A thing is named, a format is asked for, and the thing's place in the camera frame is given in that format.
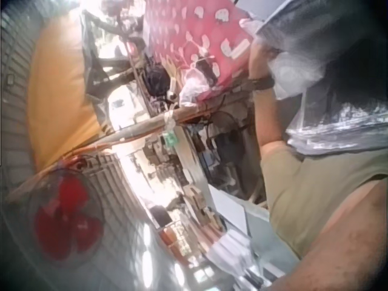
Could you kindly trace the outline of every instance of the table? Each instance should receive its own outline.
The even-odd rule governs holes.
[[[148,0],[144,40],[178,88],[190,66],[206,59],[216,84],[199,101],[219,95],[247,70],[252,37],[239,25],[248,14],[231,0]]]

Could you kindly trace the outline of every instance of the fluorescent light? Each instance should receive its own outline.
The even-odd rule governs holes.
[[[147,250],[142,259],[143,282],[146,288],[149,288],[153,280],[152,258],[151,253]]]
[[[175,276],[178,279],[178,283],[180,286],[183,286],[185,281],[183,270],[178,263],[175,263],[174,268],[175,268]]]
[[[151,230],[148,224],[145,224],[143,228],[143,240],[145,246],[149,247],[151,244]]]

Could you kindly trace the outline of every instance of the red fan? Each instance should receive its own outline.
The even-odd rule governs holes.
[[[44,180],[40,193],[32,193],[30,207],[36,240],[57,262],[79,261],[77,257],[92,253],[103,236],[100,200],[79,172],[58,170]]]

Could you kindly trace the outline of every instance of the electric fan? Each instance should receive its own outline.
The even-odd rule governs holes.
[[[30,193],[28,221],[43,257],[62,266],[87,261],[104,234],[96,188],[71,169],[54,170],[37,183]]]

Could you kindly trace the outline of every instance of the fan blade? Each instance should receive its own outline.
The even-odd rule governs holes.
[[[104,228],[98,218],[77,213],[73,218],[73,235],[76,238],[79,253],[89,250],[102,238]]]
[[[41,207],[35,215],[35,233],[43,251],[51,258],[62,261],[71,251],[69,223],[48,215]]]
[[[71,215],[89,199],[87,191],[77,177],[65,176],[59,185],[59,200],[64,213]]]

